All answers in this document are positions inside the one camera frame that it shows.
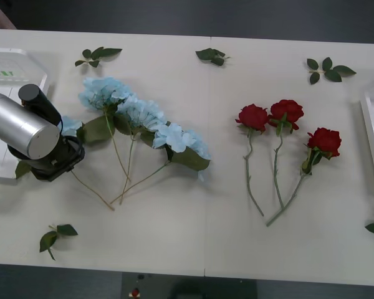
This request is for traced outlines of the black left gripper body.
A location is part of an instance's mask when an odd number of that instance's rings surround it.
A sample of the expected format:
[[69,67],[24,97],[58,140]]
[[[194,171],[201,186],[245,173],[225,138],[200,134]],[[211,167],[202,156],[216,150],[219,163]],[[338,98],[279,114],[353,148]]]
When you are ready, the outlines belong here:
[[30,160],[31,172],[40,181],[52,182],[74,169],[85,157],[82,142],[75,136],[61,136],[55,148],[45,157]]

